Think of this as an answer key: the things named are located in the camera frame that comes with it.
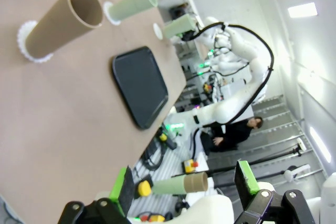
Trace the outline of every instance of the screw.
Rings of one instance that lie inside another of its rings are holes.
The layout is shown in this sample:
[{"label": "screw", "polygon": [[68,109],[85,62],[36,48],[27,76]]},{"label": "screw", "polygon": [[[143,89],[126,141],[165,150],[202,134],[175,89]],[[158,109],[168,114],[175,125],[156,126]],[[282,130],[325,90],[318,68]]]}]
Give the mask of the screw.
[{"label": "screw", "polygon": [[289,193],[289,196],[290,196],[291,198],[295,198],[295,197],[296,197],[296,193],[294,193],[294,192],[290,192],[290,193]]},{"label": "screw", "polygon": [[103,200],[103,201],[100,203],[100,205],[101,205],[102,207],[105,207],[105,206],[107,205],[107,202],[106,202],[105,200]]},{"label": "screw", "polygon": [[74,204],[74,205],[72,206],[72,208],[73,208],[73,210],[77,210],[77,209],[79,208],[79,205],[78,205],[78,204]]},{"label": "screw", "polygon": [[263,192],[261,193],[261,195],[263,195],[264,197],[268,197],[268,196],[269,196],[269,193],[268,193],[267,191],[263,191]]}]

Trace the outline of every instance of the person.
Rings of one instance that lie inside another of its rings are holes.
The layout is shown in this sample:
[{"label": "person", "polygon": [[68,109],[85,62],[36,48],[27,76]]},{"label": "person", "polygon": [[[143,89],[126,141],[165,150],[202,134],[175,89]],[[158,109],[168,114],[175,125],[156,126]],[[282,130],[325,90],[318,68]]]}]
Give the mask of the person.
[{"label": "person", "polygon": [[208,134],[201,135],[201,141],[205,153],[224,152],[231,150],[238,143],[248,139],[252,129],[259,129],[264,123],[261,116],[255,116],[251,119],[242,120],[233,124],[226,125],[225,133],[221,126],[211,128],[212,138]]}]

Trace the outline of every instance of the person's hand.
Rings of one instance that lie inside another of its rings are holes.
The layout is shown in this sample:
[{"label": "person's hand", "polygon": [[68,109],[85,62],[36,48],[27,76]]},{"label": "person's hand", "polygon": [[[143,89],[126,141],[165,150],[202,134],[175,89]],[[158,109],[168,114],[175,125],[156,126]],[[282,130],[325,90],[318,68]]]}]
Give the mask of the person's hand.
[{"label": "person's hand", "polygon": [[222,137],[215,137],[215,138],[213,139],[214,144],[215,144],[216,146],[219,146],[219,144],[220,144],[223,140],[224,140],[224,138],[222,138]]}]

